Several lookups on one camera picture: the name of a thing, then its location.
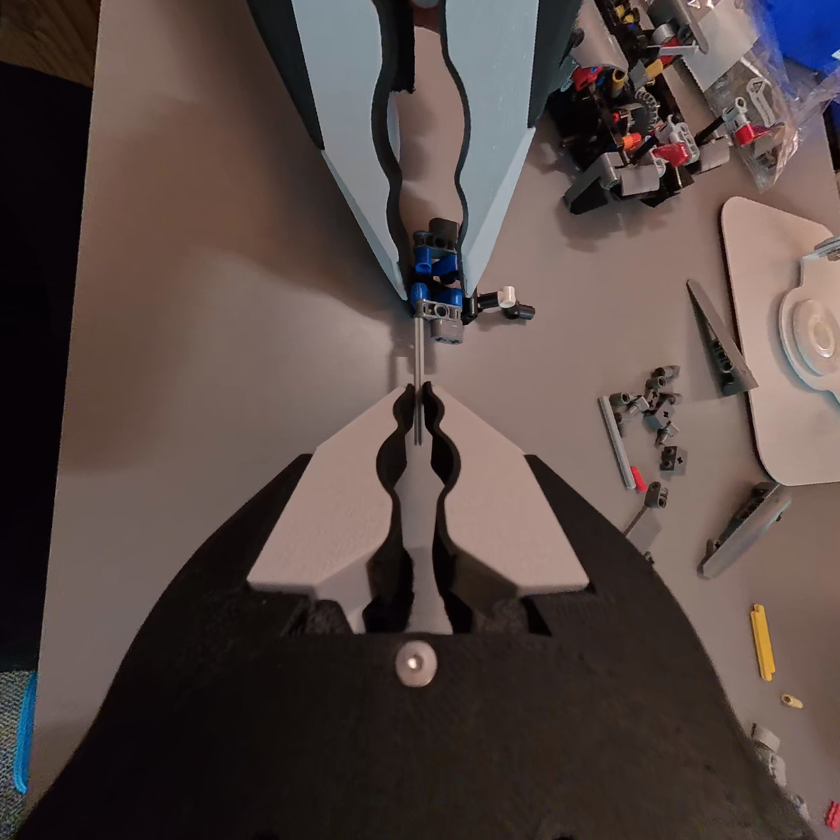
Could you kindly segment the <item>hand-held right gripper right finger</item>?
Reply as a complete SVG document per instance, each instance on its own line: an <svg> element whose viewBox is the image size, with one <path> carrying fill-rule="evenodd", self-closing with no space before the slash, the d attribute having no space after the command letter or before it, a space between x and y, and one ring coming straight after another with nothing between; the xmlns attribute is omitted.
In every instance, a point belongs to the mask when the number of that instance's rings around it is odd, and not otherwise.
<svg viewBox="0 0 840 840"><path fill-rule="evenodd" d="M430 382L423 416L436 502L433 568L454 634L516 623L525 599L580 593L590 578L526 454Z"/></svg>

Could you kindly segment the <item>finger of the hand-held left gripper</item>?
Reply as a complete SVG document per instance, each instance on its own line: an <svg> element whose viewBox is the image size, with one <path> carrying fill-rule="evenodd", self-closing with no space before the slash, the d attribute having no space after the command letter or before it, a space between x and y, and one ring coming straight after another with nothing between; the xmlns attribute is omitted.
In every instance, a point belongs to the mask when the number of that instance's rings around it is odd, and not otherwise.
<svg viewBox="0 0 840 840"><path fill-rule="evenodd" d="M400 38L394 2L292 2L322 138L322 157L397 296L410 245L393 87Z"/></svg>
<svg viewBox="0 0 840 840"><path fill-rule="evenodd" d="M466 297L496 245L534 134L529 125L539 2L444 2L444 57L465 109L456 187Z"/></svg>

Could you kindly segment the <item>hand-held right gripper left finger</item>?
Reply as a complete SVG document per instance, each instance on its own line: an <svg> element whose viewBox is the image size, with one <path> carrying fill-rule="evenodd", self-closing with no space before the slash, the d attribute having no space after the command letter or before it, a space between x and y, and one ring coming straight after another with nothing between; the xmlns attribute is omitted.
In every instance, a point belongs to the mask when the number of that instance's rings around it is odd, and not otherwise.
<svg viewBox="0 0 840 840"><path fill-rule="evenodd" d="M406 469L415 387L397 388L317 447L248 573L256 591L335 602L363 634L397 606L404 571L396 484Z"/></svg>

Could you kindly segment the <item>thin grey lego axle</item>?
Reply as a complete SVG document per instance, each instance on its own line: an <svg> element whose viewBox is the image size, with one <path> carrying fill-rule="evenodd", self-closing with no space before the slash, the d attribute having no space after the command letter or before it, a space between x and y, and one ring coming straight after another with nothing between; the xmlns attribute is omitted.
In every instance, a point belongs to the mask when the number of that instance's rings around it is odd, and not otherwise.
<svg viewBox="0 0 840 840"><path fill-rule="evenodd" d="M419 447L423 443L424 434L424 325L425 320L419 311L415 311L414 323L414 420L413 420L413 442Z"/></svg>

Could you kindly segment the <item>small blue lego assembly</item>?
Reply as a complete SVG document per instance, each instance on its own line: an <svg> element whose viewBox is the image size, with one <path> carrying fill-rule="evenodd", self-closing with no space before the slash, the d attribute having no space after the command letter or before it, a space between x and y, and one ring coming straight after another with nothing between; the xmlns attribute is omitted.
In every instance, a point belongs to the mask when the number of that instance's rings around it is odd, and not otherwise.
<svg viewBox="0 0 840 840"><path fill-rule="evenodd" d="M522 303L514 287L489 293L466 294L456 250L459 225L434 217L426 229L413 234L414 267L408 300L416 319L428 328L429 338L441 344L464 341L466 326L484 312L499 310L510 321L531 321L535 309Z"/></svg>

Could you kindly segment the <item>partly built lego car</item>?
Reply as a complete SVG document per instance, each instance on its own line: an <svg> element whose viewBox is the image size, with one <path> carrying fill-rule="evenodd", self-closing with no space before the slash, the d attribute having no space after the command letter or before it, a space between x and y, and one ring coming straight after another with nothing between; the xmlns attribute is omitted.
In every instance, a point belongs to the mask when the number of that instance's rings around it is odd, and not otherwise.
<svg viewBox="0 0 840 840"><path fill-rule="evenodd" d="M546 106L576 167L563 196L571 214L618 201L656 207L729 162L721 122L696 136L665 78L672 63L707 50L686 2L581 3Z"/></svg>

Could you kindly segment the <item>long light grey lego rod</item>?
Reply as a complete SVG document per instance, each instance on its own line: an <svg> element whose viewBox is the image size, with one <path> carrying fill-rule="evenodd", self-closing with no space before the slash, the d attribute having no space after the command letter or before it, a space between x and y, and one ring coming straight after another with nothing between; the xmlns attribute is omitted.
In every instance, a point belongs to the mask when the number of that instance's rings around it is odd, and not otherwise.
<svg viewBox="0 0 840 840"><path fill-rule="evenodd" d="M630 472L631 463L623 442L623 415L616 410L606 395L598 397L598 405L623 485L628 490L635 490Z"/></svg>

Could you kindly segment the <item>dark grey lego axle connector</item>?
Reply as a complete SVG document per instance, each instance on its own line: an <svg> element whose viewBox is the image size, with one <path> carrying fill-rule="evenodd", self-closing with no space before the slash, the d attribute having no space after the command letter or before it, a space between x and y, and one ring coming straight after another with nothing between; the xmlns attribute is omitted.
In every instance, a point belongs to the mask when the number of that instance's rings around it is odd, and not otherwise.
<svg viewBox="0 0 840 840"><path fill-rule="evenodd" d="M656 536L660 527L655 512L667 507L668 495L669 489L661 481L651 482L645 493L643 507L631 520L624 536L629 538L635 531L651 532Z"/></svg>

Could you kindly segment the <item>pile of grey lego connectors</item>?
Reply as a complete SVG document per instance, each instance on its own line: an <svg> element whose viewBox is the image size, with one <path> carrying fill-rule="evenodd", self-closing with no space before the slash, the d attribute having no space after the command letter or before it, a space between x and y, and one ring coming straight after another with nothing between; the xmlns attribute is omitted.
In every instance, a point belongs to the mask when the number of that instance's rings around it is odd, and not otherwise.
<svg viewBox="0 0 840 840"><path fill-rule="evenodd" d="M649 373L641 392L614 392L607 395L616 410L623 415L623 438L626 435L626 421L633 417L640 418L654 434L660 472L672 476L683 476L688 460L687 452L674 444L679 434L675 421L676 408L682 402L682 395L673 392L671 387L679 373L680 366L677 364L662 365Z"/></svg>

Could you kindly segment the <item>grey curved lego panel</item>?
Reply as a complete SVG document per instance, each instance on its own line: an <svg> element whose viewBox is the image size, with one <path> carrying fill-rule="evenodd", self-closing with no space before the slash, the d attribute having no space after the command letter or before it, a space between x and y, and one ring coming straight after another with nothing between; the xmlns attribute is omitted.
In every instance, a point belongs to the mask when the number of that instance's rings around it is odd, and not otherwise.
<svg viewBox="0 0 840 840"><path fill-rule="evenodd" d="M791 488L773 481L755 485L723 531L707 541L706 552L697 567L698 575L711 580L730 568L781 518L791 503Z"/></svg>

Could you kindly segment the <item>dark grey lego wedge panel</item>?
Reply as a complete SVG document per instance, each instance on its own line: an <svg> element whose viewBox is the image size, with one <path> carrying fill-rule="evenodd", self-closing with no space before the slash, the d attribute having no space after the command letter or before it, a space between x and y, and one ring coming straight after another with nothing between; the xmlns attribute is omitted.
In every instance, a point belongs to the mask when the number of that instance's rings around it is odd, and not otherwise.
<svg viewBox="0 0 840 840"><path fill-rule="evenodd" d="M694 307L700 336L706 348L710 368L721 396L738 396L756 389L759 384L718 310L700 283L688 279L686 287Z"/></svg>

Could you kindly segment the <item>yellow lego beam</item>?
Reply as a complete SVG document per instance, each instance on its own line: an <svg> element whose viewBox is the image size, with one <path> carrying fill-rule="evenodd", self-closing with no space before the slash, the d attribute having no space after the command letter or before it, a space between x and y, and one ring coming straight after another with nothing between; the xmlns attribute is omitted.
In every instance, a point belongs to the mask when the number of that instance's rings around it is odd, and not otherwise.
<svg viewBox="0 0 840 840"><path fill-rule="evenodd" d="M760 677L764 681L771 682L776 672L776 666L764 606L758 603L752 604L749 618Z"/></svg>

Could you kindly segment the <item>grey lego piece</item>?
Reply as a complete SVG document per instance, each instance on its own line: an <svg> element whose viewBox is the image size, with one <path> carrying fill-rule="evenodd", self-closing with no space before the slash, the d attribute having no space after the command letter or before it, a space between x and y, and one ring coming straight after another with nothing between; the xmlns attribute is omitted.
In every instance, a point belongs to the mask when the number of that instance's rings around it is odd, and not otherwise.
<svg viewBox="0 0 840 840"><path fill-rule="evenodd" d="M786 764L779 753L781 740L771 730L754 722L751 729L751 741L759 760L773 781L781 789L786 789Z"/></svg>

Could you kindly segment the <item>clear plastic bag of parts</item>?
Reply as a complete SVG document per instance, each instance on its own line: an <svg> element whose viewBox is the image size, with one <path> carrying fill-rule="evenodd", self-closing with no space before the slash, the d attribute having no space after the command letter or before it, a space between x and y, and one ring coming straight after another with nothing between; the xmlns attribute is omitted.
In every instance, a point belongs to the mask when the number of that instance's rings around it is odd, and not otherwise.
<svg viewBox="0 0 840 840"><path fill-rule="evenodd" d="M707 51L684 59L713 115L700 146L730 145L759 191L797 152L805 125L838 99L839 69L825 75L782 55L775 2L687 2Z"/></svg>

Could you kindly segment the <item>white rounded mat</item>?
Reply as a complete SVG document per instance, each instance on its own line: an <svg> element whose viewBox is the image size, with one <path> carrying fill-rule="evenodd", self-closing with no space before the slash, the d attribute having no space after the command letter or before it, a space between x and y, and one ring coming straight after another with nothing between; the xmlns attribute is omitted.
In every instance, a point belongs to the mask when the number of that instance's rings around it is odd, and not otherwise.
<svg viewBox="0 0 840 840"><path fill-rule="evenodd" d="M838 482L838 400L800 381L779 335L780 304L798 284L800 260L830 232L741 196L724 203L721 231L742 355L759 384L749 408L761 463L789 487Z"/></svg>

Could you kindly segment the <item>blue plastic bin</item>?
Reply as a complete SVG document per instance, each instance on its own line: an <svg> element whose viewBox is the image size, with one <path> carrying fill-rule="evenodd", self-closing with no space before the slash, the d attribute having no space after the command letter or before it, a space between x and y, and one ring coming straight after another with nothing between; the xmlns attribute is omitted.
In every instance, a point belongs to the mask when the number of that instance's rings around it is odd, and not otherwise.
<svg viewBox="0 0 840 840"><path fill-rule="evenodd" d="M775 2L773 22L785 58L825 75L838 70L838 1Z"/></svg>

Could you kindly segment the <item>white round base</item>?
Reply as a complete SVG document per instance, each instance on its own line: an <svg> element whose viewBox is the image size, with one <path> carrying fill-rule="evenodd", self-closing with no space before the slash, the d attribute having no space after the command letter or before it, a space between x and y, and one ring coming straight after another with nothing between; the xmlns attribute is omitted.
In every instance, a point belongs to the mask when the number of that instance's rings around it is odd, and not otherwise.
<svg viewBox="0 0 840 840"><path fill-rule="evenodd" d="M792 370L810 389L839 399L839 237L802 257L798 284L779 308L779 335Z"/></svg>

